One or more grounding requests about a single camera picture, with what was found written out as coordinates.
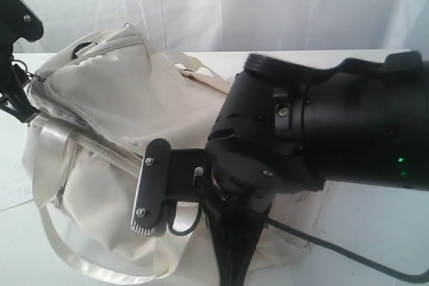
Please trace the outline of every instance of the white curtain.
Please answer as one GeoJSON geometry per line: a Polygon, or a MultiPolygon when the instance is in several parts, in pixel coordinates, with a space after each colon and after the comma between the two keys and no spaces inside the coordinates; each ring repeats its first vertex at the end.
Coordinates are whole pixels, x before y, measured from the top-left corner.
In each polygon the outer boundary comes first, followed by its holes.
{"type": "Polygon", "coordinates": [[[429,0],[25,1],[45,36],[17,52],[57,52],[128,21],[187,52],[409,48],[429,58],[429,0]]]}

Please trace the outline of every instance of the screw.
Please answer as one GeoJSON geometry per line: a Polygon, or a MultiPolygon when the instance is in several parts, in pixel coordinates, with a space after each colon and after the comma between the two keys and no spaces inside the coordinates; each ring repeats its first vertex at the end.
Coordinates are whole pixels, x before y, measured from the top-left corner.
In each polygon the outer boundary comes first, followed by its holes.
{"type": "Polygon", "coordinates": [[[263,170],[262,173],[264,175],[266,175],[267,177],[272,177],[273,176],[273,173],[271,171],[268,171],[268,170],[263,170]]]}
{"type": "Polygon", "coordinates": [[[279,117],[285,117],[286,115],[288,115],[288,113],[289,113],[289,109],[287,107],[282,107],[278,111],[279,117]]]}
{"type": "Polygon", "coordinates": [[[204,174],[204,168],[203,167],[196,167],[194,170],[194,175],[200,177],[204,174]]]}
{"type": "Polygon", "coordinates": [[[150,167],[151,165],[153,165],[154,164],[154,159],[152,159],[151,157],[147,157],[146,158],[146,160],[145,160],[145,164],[148,166],[148,167],[150,167]]]}
{"type": "Polygon", "coordinates": [[[138,208],[136,211],[135,211],[135,215],[137,216],[137,217],[144,217],[145,215],[146,215],[146,209],[145,208],[138,208]]]}

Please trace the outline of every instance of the white bag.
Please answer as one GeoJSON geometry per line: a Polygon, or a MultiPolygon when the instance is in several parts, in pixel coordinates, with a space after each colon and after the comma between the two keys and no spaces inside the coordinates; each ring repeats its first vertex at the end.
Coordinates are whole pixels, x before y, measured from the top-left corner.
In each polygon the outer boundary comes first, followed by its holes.
{"type": "MultiPolygon", "coordinates": [[[[191,235],[167,231],[160,238],[132,231],[130,222],[147,144],[164,138],[173,149],[204,148],[230,84],[196,58],[157,51],[129,24],[78,40],[37,75],[45,80],[32,82],[29,97],[42,113],[29,124],[23,164],[33,178],[34,200],[56,254],[85,275],[119,285],[174,272],[188,285],[217,285],[203,220],[191,235]],[[72,59],[77,46],[81,49],[72,59]],[[80,246],[60,236],[49,205],[83,234],[80,246]]],[[[312,232],[324,194],[306,195],[276,198],[271,217],[312,232]]],[[[179,206],[175,225],[183,230],[195,214],[196,207],[179,206]]],[[[269,228],[250,269],[283,265],[307,250],[305,242],[269,228]]],[[[163,279],[169,282],[178,285],[172,277],[163,279]]]]}

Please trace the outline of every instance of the white table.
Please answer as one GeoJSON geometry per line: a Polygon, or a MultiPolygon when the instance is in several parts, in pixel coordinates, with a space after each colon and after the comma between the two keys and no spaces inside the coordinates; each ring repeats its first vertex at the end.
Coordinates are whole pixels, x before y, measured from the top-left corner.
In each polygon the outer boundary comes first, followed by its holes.
{"type": "MultiPolygon", "coordinates": [[[[385,50],[269,52],[293,62],[331,67],[346,57],[382,61],[385,50]]],[[[244,52],[192,53],[222,76],[241,71],[244,52]]],[[[52,54],[20,54],[34,70],[52,54]]],[[[8,117],[0,113],[0,120],[8,117]]],[[[15,131],[24,135],[25,126],[15,131]]],[[[0,143],[8,133],[1,132],[0,143]]],[[[21,155],[21,149],[1,146],[21,155]]],[[[0,160],[0,171],[11,165],[0,160]]],[[[391,267],[421,273],[429,266],[429,193],[340,184],[326,205],[320,236],[391,267]]],[[[0,212],[0,284],[85,286],[102,285],[71,271],[50,249],[33,202],[0,212]]],[[[407,285],[315,246],[289,267],[252,274],[247,284],[290,286],[400,286],[407,285]]]]}

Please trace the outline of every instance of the paper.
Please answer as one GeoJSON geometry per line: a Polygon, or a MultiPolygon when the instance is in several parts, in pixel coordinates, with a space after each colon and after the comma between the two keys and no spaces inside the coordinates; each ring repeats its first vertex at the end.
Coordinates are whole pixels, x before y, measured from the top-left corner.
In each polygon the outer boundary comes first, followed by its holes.
{"type": "Polygon", "coordinates": [[[21,164],[27,125],[0,112],[0,211],[33,199],[32,183],[21,164]]]}

